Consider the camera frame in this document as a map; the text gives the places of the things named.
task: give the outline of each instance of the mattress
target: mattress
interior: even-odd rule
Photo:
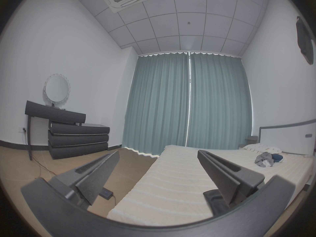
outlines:
[[[258,153],[245,149],[206,150],[262,173],[265,183],[274,175],[294,183],[296,188],[289,204],[304,187],[314,165],[313,157],[281,153],[286,162],[263,168],[254,163]],[[170,226],[212,217],[203,192],[216,189],[216,186],[202,168],[197,152],[197,148],[166,146],[161,156],[107,218],[136,225]]]

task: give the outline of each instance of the power adapter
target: power adapter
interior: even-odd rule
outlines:
[[[105,198],[106,200],[109,200],[113,196],[113,192],[109,191],[106,188],[102,188],[100,194],[101,197]]]

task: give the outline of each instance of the pillow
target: pillow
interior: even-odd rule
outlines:
[[[249,144],[245,147],[243,147],[243,149],[249,150],[251,152],[255,152],[255,153],[263,153],[263,152],[268,152],[271,154],[279,154],[282,152],[282,150],[280,148],[277,147],[270,147],[267,145],[263,145],[261,143],[257,143],[257,144]]]

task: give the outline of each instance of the green curtain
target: green curtain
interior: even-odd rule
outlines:
[[[189,69],[185,53],[139,57],[125,115],[123,147],[160,155],[185,145]]]
[[[238,149],[251,135],[251,98],[240,58],[191,54],[188,147]]]

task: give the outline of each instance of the mirror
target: mirror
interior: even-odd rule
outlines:
[[[44,85],[44,94],[47,99],[54,104],[59,104],[69,96],[70,84],[66,77],[60,74],[54,74],[48,77]]]

